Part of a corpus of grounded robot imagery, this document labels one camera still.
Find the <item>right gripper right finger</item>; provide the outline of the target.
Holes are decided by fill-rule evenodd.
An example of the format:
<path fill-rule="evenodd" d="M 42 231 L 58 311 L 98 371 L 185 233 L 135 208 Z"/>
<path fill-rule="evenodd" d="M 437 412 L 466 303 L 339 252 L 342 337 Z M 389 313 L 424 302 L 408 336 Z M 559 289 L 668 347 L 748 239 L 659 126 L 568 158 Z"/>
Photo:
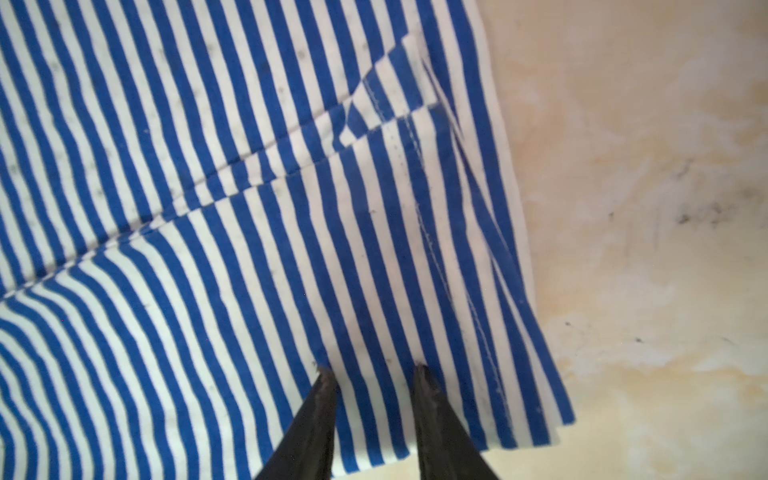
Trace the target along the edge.
<path fill-rule="evenodd" d="M 498 479 L 426 365 L 415 366 L 411 401 L 421 479 Z"/>

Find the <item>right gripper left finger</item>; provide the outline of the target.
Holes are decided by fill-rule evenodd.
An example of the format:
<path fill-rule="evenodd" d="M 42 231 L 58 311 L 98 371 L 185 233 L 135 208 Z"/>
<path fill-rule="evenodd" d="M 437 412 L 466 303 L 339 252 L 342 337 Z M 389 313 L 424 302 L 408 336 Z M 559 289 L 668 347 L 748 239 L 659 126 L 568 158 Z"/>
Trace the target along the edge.
<path fill-rule="evenodd" d="M 257 480 L 328 480 L 335 449 L 338 382 L 328 368 L 319 376 Z"/>

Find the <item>blue white striped tank top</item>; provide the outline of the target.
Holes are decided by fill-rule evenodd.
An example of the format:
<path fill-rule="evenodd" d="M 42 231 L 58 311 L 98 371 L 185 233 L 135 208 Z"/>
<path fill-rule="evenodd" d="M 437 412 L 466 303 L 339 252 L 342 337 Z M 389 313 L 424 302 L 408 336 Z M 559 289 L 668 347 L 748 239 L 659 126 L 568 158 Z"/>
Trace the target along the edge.
<path fill-rule="evenodd" d="M 333 471 L 574 411 L 473 1 L 1 5 L 1 475 L 250 479 L 322 368 Z"/>

